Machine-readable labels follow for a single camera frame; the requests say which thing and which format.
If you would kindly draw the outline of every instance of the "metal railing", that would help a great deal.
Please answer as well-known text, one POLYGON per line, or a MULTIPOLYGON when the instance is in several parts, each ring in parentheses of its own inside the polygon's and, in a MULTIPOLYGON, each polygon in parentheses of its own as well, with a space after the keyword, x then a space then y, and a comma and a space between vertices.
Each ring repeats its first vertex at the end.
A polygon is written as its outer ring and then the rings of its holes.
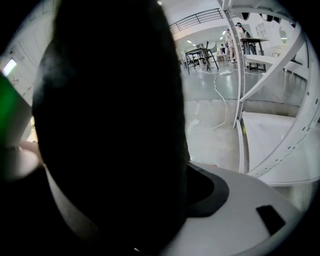
POLYGON ((210 22, 214 20, 223 19, 224 17, 221 14, 219 8, 205 10, 202 12, 198 12, 191 16, 180 19, 179 21, 170 25, 170 31, 172 34, 175 34, 181 30, 185 30, 194 25, 201 24, 204 22, 210 22))

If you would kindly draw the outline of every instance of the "white floor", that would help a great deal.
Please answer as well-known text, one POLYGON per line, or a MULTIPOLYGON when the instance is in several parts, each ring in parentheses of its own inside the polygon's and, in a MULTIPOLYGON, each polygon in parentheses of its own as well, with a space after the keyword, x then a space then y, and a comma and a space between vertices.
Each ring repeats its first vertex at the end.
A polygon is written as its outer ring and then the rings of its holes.
POLYGON ((239 139, 233 128, 236 100, 194 100, 184 104, 186 138, 191 160, 238 172, 239 139))
MULTIPOLYGON (((256 77, 256 75, 250 74, 247 74, 247 76, 256 77)), ((193 70, 190 72, 190 76, 183 75, 185 130, 189 153, 192 161, 238 172, 239 140, 237 129, 233 128, 237 101, 230 96, 234 91, 238 90, 238 81, 231 79, 231 76, 217 78, 217 88, 222 96, 227 99, 227 119, 226 123, 222 126, 209 130, 225 121, 225 104, 219 99, 218 94, 212 91, 214 77, 213 74, 203 73, 201 69, 197 71, 193 70)), ((295 95, 296 93, 298 96, 301 96, 304 94, 304 91, 301 91, 299 88, 298 86, 293 90, 290 87, 290 90, 292 90, 292 94, 295 95)), ((299 102, 295 105, 290 105, 284 100, 277 102, 268 100, 268 98, 259 98, 252 102, 248 101, 245 108, 249 112, 294 117, 299 110, 299 105, 299 102)), ((287 198, 301 212, 305 212, 312 202, 312 197, 318 185, 319 182, 315 182, 273 188, 287 198)))

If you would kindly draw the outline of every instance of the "table leg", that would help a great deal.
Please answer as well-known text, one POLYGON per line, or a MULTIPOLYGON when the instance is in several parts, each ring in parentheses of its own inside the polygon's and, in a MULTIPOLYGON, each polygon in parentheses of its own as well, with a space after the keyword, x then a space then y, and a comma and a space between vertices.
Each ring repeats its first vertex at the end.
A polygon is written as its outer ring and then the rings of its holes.
MULTIPOLYGON (((265 54, 264 54, 264 51, 262 50, 261 42, 259 41, 258 43, 259 43, 261 55, 264 56, 265 54)), ((262 71, 266 72, 266 65, 265 64, 263 64, 263 70, 262 71)))
POLYGON ((203 50, 201 50, 201 52, 202 52, 202 55, 203 55, 203 57, 205 58, 205 61, 206 61, 206 70, 211 70, 210 69, 210 67, 209 67, 209 64, 208 64, 208 58, 207 58, 207 56, 205 55, 205 53, 204 53, 204 51, 203 50))
POLYGON ((253 55, 257 55, 256 47, 253 44, 249 44, 249 50, 253 52, 253 55))
POLYGON ((206 58, 208 59, 208 64, 209 66, 211 67, 211 64, 210 64, 210 57, 209 57, 209 50, 206 50, 206 58))
POLYGON ((188 74, 190 75, 189 64, 188 64, 188 56, 187 56, 187 54, 185 54, 185 60, 186 60, 186 65, 188 66, 188 74))
POLYGON ((211 51, 211 50, 209 50, 209 51, 210 51, 210 53, 211 53, 211 55, 212 55, 213 61, 214 61, 215 65, 216 65, 216 68, 219 69, 218 64, 217 64, 217 62, 216 62, 216 59, 215 59, 215 56, 212 54, 212 51, 211 51))
POLYGON ((200 68, 202 68, 204 63, 202 61, 200 61, 200 54, 197 53, 197 55, 198 55, 198 60, 199 60, 199 66, 200 66, 200 68))
POLYGON ((247 49, 247 42, 244 41, 243 42, 243 54, 245 55, 246 54, 246 49, 247 49))
POLYGON ((193 54, 192 54, 192 59, 193 59, 193 67, 194 67, 194 70, 196 70, 195 57, 194 57, 194 55, 193 55, 193 54))

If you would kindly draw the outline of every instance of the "metal chair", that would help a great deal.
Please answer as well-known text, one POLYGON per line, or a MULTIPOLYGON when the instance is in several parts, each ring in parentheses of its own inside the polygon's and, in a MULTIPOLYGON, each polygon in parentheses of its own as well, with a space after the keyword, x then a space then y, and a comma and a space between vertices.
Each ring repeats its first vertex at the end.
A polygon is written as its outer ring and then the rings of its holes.
POLYGON ((208 70, 208 69, 210 69, 209 66, 211 66, 210 62, 209 62, 209 59, 212 58, 214 63, 215 63, 215 65, 216 65, 216 68, 219 69, 218 64, 216 62, 216 59, 215 59, 215 56, 213 55, 211 49, 208 49, 208 44, 209 44, 209 41, 206 41, 206 47, 205 47, 205 50, 204 50, 204 55, 205 55, 204 57, 205 58, 201 57, 200 60, 205 60, 207 62, 206 70, 208 70))

